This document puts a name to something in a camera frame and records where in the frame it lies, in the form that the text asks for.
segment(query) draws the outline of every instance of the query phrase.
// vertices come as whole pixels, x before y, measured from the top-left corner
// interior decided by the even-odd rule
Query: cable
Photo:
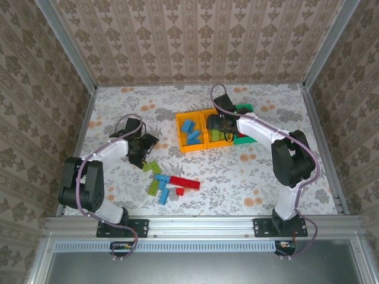
[[[249,120],[253,120],[252,117],[248,116],[248,115],[245,115],[245,114],[236,114],[234,112],[230,112],[230,111],[226,111],[225,109],[223,109],[222,107],[218,106],[214,101],[213,101],[213,90],[216,86],[221,86],[224,88],[224,91],[225,93],[226,92],[226,87],[223,85],[223,84],[215,84],[212,86],[211,88],[211,91],[210,91],[210,98],[211,98],[211,101],[212,101],[212,104],[214,105],[215,108],[219,109],[220,111],[222,111],[223,113],[226,113],[226,114],[229,114],[229,115],[235,115],[237,117],[243,117],[243,118],[247,118]],[[309,219],[308,217],[305,217],[304,215],[302,215],[299,210],[297,209],[298,207],[298,203],[299,203],[299,200],[300,200],[300,196],[301,196],[301,191],[303,191],[303,188],[306,186],[306,185],[309,185],[311,184],[312,182],[314,182],[315,180],[317,180],[320,176],[320,172],[321,172],[321,168],[320,168],[320,163],[319,161],[317,160],[316,156],[312,153],[312,151],[307,147],[305,146],[302,142],[298,141],[297,139],[289,136],[287,133],[284,133],[283,131],[281,131],[279,128],[275,128],[267,123],[265,123],[263,120],[259,119],[258,117],[254,118],[254,120],[259,123],[260,125],[263,125],[264,127],[272,130],[272,131],[275,131],[277,133],[279,133],[280,135],[284,136],[285,138],[288,138],[290,139],[293,143],[296,143],[298,144],[301,148],[303,148],[307,153],[308,155],[314,160],[314,163],[316,165],[316,175],[303,182],[299,187],[298,187],[298,191],[297,191],[297,195],[296,195],[296,201],[295,201],[295,212],[302,218],[304,218],[305,220],[307,220],[308,222],[312,223],[312,225],[314,226],[314,235],[312,237],[312,239],[309,241],[308,245],[306,245],[306,247],[304,249],[302,249],[302,251],[299,251],[298,253],[295,253],[293,254],[291,257],[295,257],[295,256],[299,256],[301,255],[302,253],[304,253],[309,247],[310,245],[312,244],[312,242],[314,241],[314,239],[316,238],[317,236],[317,233],[318,233],[318,227],[316,225],[315,222],[313,222],[311,219]]]
[[[89,217],[92,217],[93,219],[96,219],[100,222],[103,222],[109,226],[112,226],[114,228],[121,228],[121,229],[126,229],[126,230],[129,230],[133,233],[133,236],[134,236],[134,246],[131,248],[131,250],[124,256],[124,257],[128,257],[130,256],[133,251],[136,249],[137,247],[137,243],[138,243],[138,235],[137,233],[135,232],[135,230],[133,230],[132,228],[130,227],[127,227],[127,226],[122,226],[122,225],[117,225],[117,224],[113,224],[107,220],[104,220],[102,219],[101,217],[97,216],[96,214],[94,213],[91,213],[91,212],[85,212],[82,208],[82,205],[81,205],[81,200],[80,200],[80,184],[81,184],[81,177],[82,177],[82,172],[83,172],[83,169],[84,169],[84,166],[85,164],[92,158],[94,157],[96,154],[98,154],[99,152],[103,151],[104,149],[106,149],[108,146],[118,142],[118,141],[121,141],[124,137],[128,136],[128,135],[132,135],[133,133],[137,132],[140,130],[140,128],[142,127],[143,125],[143,121],[142,121],[142,118],[137,115],[137,114],[127,114],[127,115],[124,115],[123,117],[121,117],[117,123],[116,123],[116,130],[117,130],[117,127],[118,127],[118,124],[120,123],[121,120],[123,120],[124,118],[127,118],[127,117],[130,117],[130,116],[135,116],[137,117],[139,120],[140,120],[140,124],[138,125],[138,127],[126,134],[123,134],[121,135],[120,137],[117,137],[116,139],[113,139],[112,141],[108,141],[107,143],[105,143],[103,146],[101,146],[99,149],[95,150],[93,153],[91,153],[90,155],[88,155],[82,162],[81,166],[79,167],[79,170],[78,170],[78,176],[76,177],[76,192],[75,192],[75,195],[76,195],[76,206],[78,207],[78,211],[83,214],[84,216],[89,216]]]

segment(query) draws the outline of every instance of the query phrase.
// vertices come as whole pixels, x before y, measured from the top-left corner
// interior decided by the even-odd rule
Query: table surface
[[[272,171],[271,149],[258,143],[181,153],[175,114],[211,108],[208,85],[107,87],[97,89],[82,155],[108,141],[118,119],[139,114],[147,132],[160,141],[147,156],[162,173],[199,180],[199,191],[186,189],[184,196],[170,190],[165,206],[147,194],[153,180],[127,158],[104,172],[105,196],[128,209],[130,215],[271,215],[281,186]],[[332,191],[322,166],[307,116],[300,85],[227,85],[234,104],[252,104],[255,113],[279,128],[303,131],[321,164],[320,178],[304,188],[299,210],[309,215],[336,214]],[[215,96],[222,95],[219,88]],[[65,215],[79,212],[67,208]]]

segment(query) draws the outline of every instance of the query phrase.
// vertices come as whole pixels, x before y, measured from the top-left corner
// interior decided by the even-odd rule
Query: yellow-green lego brick
[[[150,188],[147,194],[151,196],[156,196],[156,194],[158,193],[158,186],[159,186],[159,182],[157,180],[153,180],[152,185],[150,185]]]

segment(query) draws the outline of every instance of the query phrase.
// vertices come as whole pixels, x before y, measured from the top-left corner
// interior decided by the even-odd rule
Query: orange tray
[[[176,117],[176,126],[178,130],[178,140],[179,140],[180,151],[182,153],[186,153],[186,152],[206,149],[208,134],[207,132],[204,132],[205,125],[203,125],[203,118],[201,115],[201,111],[183,112],[181,114],[176,114],[175,117]],[[187,145],[187,133],[184,133],[181,131],[182,125],[184,124],[185,120],[192,120],[193,122],[196,123],[194,131],[195,130],[200,131],[200,136],[198,137],[198,139],[200,139],[200,144]]]

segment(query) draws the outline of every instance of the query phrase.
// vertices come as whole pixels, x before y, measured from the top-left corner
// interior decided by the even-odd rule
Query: aluminum frame
[[[65,25],[59,18],[59,14],[54,8],[51,0],[36,0],[38,7],[41,9],[42,14],[45,16],[47,22],[54,31],[55,36],[58,38],[63,49],[65,50],[70,61],[74,65],[77,73],[81,77],[84,85],[86,86],[90,95],[93,95],[96,91],[96,81],[91,72],[87,68],[83,57],[76,49],[75,44],[69,33],[66,31]]]
[[[364,230],[358,216],[325,215],[308,216],[316,222],[318,240],[350,240],[356,263],[364,283],[377,283],[375,270],[370,266],[372,255],[365,248]],[[141,217],[149,219],[146,241],[230,241],[230,240],[288,240],[290,238],[255,238],[253,219],[267,216],[242,217]],[[28,283],[45,283],[53,257],[54,245],[62,240],[99,241],[96,238],[98,222],[88,217],[66,216],[48,218],[43,239],[37,252]],[[314,228],[307,222],[309,240]],[[114,241],[130,241],[130,238],[115,238]]]
[[[301,93],[303,94],[303,99],[307,108],[309,121],[312,126],[314,137],[316,139],[316,143],[320,151],[320,156],[325,168],[325,175],[327,177],[327,181],[329,182],[330,187],[333,188],[335,193],[338,195],[338,199],[341,203],[340,206],[342,208],[342,212],[346,215],[349,215],[350,212],[349,212],[348,204],[343,194],[341,184],[339,183],[337,171],[336,171],[336,168],[334,167],[332,155],[330,154],[329,148],[327,146],[326,138],[322,130],[319,116],[317,115],[317,111],[312,99],[312,95],[309,89],[304,89],[304,88],[301,90]]]
[[[309,67],[307,74],[304,77],[303,82],[306,88],[310,89],[324,66],[330,53],[336,46],[336,43],[348,24],[352,14],[358,6],[360,0],[348,0],[343,1],[341,8],[339,9],[336,18],[327,31],[324,41],[322,42],[316,56],[314,57],[311,66]]]

